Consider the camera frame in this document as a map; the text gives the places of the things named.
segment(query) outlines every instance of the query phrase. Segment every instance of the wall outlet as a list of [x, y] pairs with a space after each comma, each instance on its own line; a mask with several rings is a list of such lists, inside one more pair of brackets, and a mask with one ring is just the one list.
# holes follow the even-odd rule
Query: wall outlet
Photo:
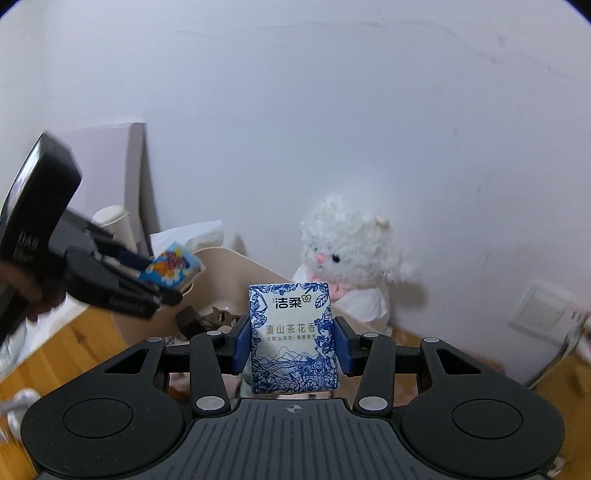
[[519, 331], [557, 346], [587, 317], [582, 302], [558, 287], [535, 283], [509, 320]]

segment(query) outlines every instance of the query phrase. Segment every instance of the tissue pack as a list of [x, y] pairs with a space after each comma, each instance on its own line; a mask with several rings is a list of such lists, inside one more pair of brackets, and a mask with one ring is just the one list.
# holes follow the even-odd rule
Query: tissue pack
[[249, 314], [253, 393], [339, 387], [327, 283], [252, 285]]
[[181, 290], [204, 270], [198, 257], [178, 242], [173, 242], [139, 275], [139, 279]]

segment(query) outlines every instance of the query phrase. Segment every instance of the human hand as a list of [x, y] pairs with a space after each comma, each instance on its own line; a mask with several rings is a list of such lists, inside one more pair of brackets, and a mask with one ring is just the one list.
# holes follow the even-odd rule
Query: human hand
[[0, 260], [0, 283], [7, 283], [13, 287], [18, 294], [29, 302], [27, 318], [37, 320], [37, 316], [47, 313], [51, 309], [61, 305], [66, 299], [66, 292], [63, 290], [44, 291], [35, 277], [15, 265]]

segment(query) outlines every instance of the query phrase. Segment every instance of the stuffed animal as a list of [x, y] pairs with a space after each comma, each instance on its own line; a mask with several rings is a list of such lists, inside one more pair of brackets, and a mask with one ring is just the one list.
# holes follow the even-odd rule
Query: stuffed animal
[[330, 196], [301, 223], [303, 264], [293, 281], [325, 281], [332, 305], [385, 332], [390, 316], [387, 282], [416, 280], [388, 220]]

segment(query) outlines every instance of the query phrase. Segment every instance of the white wall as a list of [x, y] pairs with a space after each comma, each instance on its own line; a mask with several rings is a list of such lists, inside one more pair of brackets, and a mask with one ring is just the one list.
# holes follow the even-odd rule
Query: white wall
[[0, 18], [0, 199], [43, 130], [44, 2], [22, 0]]
[[591, 27], [561, 0], [54, 0], [46, 126], [145, 121], [163, 228], [220, 218], [281, 274], [329, 192], [424, 273], [397, 320], [524, 380], [534, 278], [591, 299]]

